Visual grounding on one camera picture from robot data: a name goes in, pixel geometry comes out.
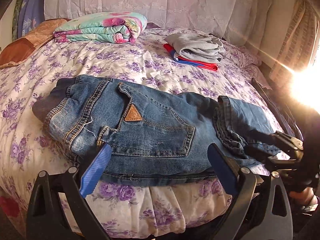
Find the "floral comforter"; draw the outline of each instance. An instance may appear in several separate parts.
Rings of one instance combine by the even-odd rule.
[[[149,29],[135,44],[92,41],[46,44],[24,64],[0,70],[0,205],[18,230],[24,221],[35,179],[41,170],[63,173],[70,163],[42,129],[31,107],[62,77],[110,76],[168,93],[185,91],[217,99],[227,95],[261,106],[275,130],[281,130],[263,99],[250,85],[256,59],[244,48],[225,43],[217,72],[170,59],[164,38],[188,29]],[[256,167],[256,172],[265,172]],[[68,202],[61,202],[71,225],[80,232]],[[111,237],[145,238],[183,232],[223,214],[231,200],[218,179],[172,187],[131,187],[99,182],[87,196],[92,211]]]

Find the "jeans pocket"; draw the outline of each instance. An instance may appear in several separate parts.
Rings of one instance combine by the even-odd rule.
[[[119,83],[128,102],[117,129],[105,126],[98,144],[108,143],[112,154],[139,157],[180,157],[189,152],[195,128],[183,121],[172,107]]]

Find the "brown triangular patch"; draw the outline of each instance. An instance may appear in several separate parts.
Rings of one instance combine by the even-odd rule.
[[[139,114],[134,104],[131,104],[129,111],[124,119],[125,121],[142,121],[142,116]]]

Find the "red fabric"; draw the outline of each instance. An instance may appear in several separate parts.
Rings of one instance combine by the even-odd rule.
[[[17,217],[20,213],[19,205],[12,198],[0,197],[0,207],[9,217]]]
[[[171,51],[173,51],[173,50],[175,51],[174,47],[172,47],[168,43],[164,44],[163,46],[169,53]],[[187,59],[187,58],[184,58],[184,57],[181,57],[181,56],[178,56],[178,59],[203,65],[203,66],[198,65],[198,67],[200,67],[200,68],[205,68],[205,69],[209,69],[209,70],[213,70],[213,71],[217,71],[218,70],[218,65],[215,64],[215,63],[207,63],[207,62],[202,62],[202,61],[191,60],[191,59]]]

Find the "sunlight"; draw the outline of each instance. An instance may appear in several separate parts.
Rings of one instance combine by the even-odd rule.
[[[294,72],[288,67],[286,69],[293,73],[292,96],[320,113],[320,67],[318,64],[309,66],[302,72]]]

